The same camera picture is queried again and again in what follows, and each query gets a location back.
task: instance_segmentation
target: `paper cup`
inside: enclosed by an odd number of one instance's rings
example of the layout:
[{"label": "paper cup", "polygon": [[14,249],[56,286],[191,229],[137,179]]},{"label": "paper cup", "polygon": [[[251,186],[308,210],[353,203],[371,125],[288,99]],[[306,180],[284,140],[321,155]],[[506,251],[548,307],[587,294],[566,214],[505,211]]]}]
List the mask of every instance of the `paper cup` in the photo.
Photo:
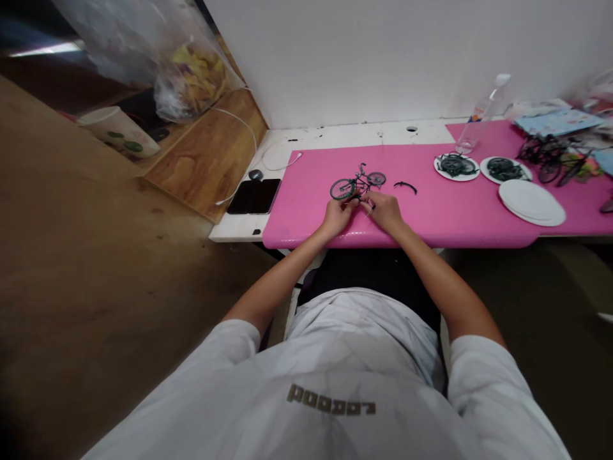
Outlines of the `paper cup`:
[{"label": "paper cup", "polygon": [[116,105],[83,115],[77,120],[77,124],[124,155],[147,158],[160,149],[160,146]]}]

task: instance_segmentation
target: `plastic water bottle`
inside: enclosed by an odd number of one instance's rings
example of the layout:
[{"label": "plastic water bottle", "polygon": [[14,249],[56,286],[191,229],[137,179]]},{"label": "plastic water bottle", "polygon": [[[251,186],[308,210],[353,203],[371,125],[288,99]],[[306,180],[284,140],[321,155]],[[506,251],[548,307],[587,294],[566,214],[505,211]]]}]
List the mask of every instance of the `plastic water bottle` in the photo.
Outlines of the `plastic water bottle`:
[{"label": "plastic water bottle", "polygon": [[510,78],[511,75],[508,73],[500,73],[496,77],[494,88],[490,95],[477,102],[473,114],[469,118],[468,123],[466,123],[462,135],[455,145],[458,153],[470,153],[476,147],[485,126],[496,113],[497,103],[503,99],[504,87],[509,83]]}]

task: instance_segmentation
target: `white t-shirt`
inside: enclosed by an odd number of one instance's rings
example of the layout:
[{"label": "white t-shirt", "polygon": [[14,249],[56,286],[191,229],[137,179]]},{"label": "white t-shirt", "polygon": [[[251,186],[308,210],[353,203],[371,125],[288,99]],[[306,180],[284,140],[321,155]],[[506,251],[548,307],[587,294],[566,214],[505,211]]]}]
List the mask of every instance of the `white t-shirt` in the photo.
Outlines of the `white t-shirt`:
[{"label": "white t-shirt", "polygon": [[456,339],[447,400],[435,332],[379,293],[325,293],[259,342],[220,323],[85,458],[570,458],[503,347]]}]

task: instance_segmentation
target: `plastic bag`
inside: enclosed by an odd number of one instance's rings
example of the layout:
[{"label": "plastic bag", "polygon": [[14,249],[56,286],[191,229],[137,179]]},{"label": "plastic bag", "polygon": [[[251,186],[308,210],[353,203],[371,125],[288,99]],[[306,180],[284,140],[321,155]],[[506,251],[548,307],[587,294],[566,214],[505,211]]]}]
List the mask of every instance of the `plastic bag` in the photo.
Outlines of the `plastic bag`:
[{"label": "plastic bag", "polygon": [[155,85],[159,117],[186,123],[245,86],[190,0],[53,0],[105,77]]},{"label": "plastic bag", "polygon": [[602,118],[613,117],[613,69],[590,79],[575,96],[575,105]]}]

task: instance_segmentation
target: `pink table mat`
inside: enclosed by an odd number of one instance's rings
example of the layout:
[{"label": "pink table mat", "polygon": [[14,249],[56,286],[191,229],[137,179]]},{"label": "pink table mat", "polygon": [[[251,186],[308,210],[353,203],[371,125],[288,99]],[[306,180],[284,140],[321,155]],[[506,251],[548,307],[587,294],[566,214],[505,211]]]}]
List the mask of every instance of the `pink table mat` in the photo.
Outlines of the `pink table mat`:
[{"label": "pink table mat", "polygon": [[[456,139],[463,127],[448,125]],[[471,156],[477,163],[494,156],[515,158],[522,143],[522,136],[507,121],[495,121]],[[613,234],[613,215],[598,211],[613,188],[608,177],[591,179],[588,184],[572,181],[561,188],[546,185],[565,208],[567,219],[558,227],[540,227],[509,212],[498,197],[498,185],[484,175],[457,182],[438,174],[434,158],[453,149],[453,144],[428,144],[303,150],[303,156],[285,172],[262,236],[265,246],[292,249],[306,240],[324,218],[332,184],[352,178],[362,162],[367,164],[367,173],[386,175],[381,192],[396,195],[403,219],[431,247],[519,248],[541,235]],[[289,162],[297,155],[298,151],[292,152]],[[539,183],[536,171],[533,173]],[[408,187],[394,187],[399,181],[414,185],[418,194]],[[328,245],[396,246],[361,208],[354,212],[345,231]]]}]

